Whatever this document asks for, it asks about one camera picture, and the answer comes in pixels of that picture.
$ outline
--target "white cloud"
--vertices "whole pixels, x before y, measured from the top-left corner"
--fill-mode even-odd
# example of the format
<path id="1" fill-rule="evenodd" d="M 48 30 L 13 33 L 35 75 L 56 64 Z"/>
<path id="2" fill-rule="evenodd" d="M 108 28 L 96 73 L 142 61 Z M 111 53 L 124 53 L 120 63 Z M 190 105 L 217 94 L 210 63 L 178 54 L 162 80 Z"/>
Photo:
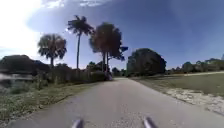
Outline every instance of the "white cloud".
<path id="1" fill-rule="evenodd" d="M 10 54 L 37 56 L 39 33 L 29 29 L 26 21 L 40 7 L 41 0 L 1 1 L 1 57 Z"/>
<path id="2" fill-rule="evenodd" d="M 54 0 L 46 3 L 43 7 L 53 9 L 53 8 L 60 8 L 65 6 L 65 0 Z"/>
<path id="3" fill-rule="evenodd" d="M 110 0 L 74 0 L 74 1 L 79 2 L 80 6 L 94 7 L 102 5 Z"/>

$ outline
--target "sky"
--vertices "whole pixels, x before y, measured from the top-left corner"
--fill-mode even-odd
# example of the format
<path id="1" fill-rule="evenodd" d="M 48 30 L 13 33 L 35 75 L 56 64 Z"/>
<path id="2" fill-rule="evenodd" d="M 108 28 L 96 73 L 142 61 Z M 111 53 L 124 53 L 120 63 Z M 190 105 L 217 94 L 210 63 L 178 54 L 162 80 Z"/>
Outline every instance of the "sky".
<path id="1" fill-rule="evenodd" d="M 224 54 L 223 0 L 1 0 L 0 58 L 26 54 L 49 63 L 37 53 L 45 33 L 67 40 L 63 60 L 76 67 L 77 37 L 65 31 L 74 15 L 87 17 L 93 27 L 113 23 L 122 32 L 127 57 L 138 48 L 150 48 L 167 61 L 167 69 L 186 61 L 221 58 Z M 87 36 L 80 46 L 80 68 L 101 61 Z M 126 61 L 111 60 L 110 67 L 126 68 Z"/>

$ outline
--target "paved path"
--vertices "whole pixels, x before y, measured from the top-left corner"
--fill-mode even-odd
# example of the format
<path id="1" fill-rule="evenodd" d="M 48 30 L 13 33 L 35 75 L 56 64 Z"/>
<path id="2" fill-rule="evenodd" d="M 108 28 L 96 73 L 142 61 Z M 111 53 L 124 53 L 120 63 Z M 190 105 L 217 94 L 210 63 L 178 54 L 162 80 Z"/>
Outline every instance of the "paved path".
<path id="1" fill-rule="evenodd" d="M 150 116 L 159 128 L 224 128 L 224 117 L 161 94 L 129 79 L 116 79 L 12 123 L 12 128 L 142 128 Z"/>

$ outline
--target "green grass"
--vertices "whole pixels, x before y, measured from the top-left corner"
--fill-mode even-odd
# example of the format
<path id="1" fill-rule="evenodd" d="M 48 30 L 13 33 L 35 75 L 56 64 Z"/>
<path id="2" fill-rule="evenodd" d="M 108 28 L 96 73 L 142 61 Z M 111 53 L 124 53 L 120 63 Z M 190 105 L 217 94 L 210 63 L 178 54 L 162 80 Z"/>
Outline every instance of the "green grass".
<path id="1" fill-rule="evenodd" d="M 0 96 L 0 124 L 18 118 L 47 105 L 57 103 L 68 96 L 75 95 L 95 84 L 48 87 L 17 95 Z"/>
<path id="2" fill-rule="evenodd" d="M 182 88 L 224 97 L 224 74 L 142 77 L 134 80 L 156 90 Z"/>

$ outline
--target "tree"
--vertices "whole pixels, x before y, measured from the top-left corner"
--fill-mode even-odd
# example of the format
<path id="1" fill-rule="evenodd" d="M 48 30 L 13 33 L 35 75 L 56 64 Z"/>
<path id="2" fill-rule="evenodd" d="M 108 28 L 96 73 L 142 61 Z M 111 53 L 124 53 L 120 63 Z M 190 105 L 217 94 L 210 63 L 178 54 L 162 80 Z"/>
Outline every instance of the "tree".
<path id="1" fill-rule="evenodd" d="M 77 44 L 77 61 L 76 68 L 79 69 L 79 48 L 80 48 L 80 39 L 82 34 L 89 35 L 92 33 L 93 28 L 87 23 L 86 17 L 79 18 L 75 16 L 74 20 L 68 21 L 68 30 L 72 30 L 73 34 L 78 36 Z"/>
<path id="2" fill-rule="evenodd" d="M 49 66 L 26 55 L 5 56 L 0 61 L 0 71 L 4 73 L 36 75 L 38 70 L 48 72 Z"/>
<path id="3" fill-rule="evenodd" d="M 194 67 L 191 62 L 186 62 L 182 65 L 182 69 L 184 72 L 189 73 L 193 71 Z"/>
<path id="4" fill-rule="evenodd" d="M 135 75 L 165 73 L 166 61 L 155 51 L 141 48 L 128 57 L 127 72 Z"/>
<path id="5" fill-rule="evenodd" d="M 90 38 L 90 46 L 93 52 L 100 52 L 103 58 L 102 70 L 104 71 L 105 60 L 107 59 L 107 67 L 109 59 L 116 58 L 124 60 L 123 52 L 128 47 L 122 46 L 122 34 L 113 24 L 103 23 L 96 28 Z"/>
<path id="6" fill-rule="evenodd" d="M 54 68 L 54 74 L 57 83 L 66 83 L 71 80 L 72 69 L 67 64 L 57 64 Z"/>
<path id="7" fill-rule="evenodd" d="M 126 76 L 126 70 L 121 69 L 121 76 Z"/>
<path id="8" fill-rule="evenodd" d="M 46 34 L 40 38 L 38 53 L 41 56 L 50 58 L 50 66 L 54 67 L 54 59 L 63 59 L 66 49 L 66 40 L 58 34 Z"/>
<path id="9" fill-rule="evenodd" d="M 95 72 L 95 71 L 100 71 L 101 70 L 101 66 L 98 66 L 96 63 L 94 62 L 89 62 L 89 64 L 86 66 L 86 69 L 89 72 Z"/>
<path id="10" fill-rule="evenodd" d="M 112 72 L 114 76 L 120 76 L 120 71 L 116 67 L 112 69 Z"/>

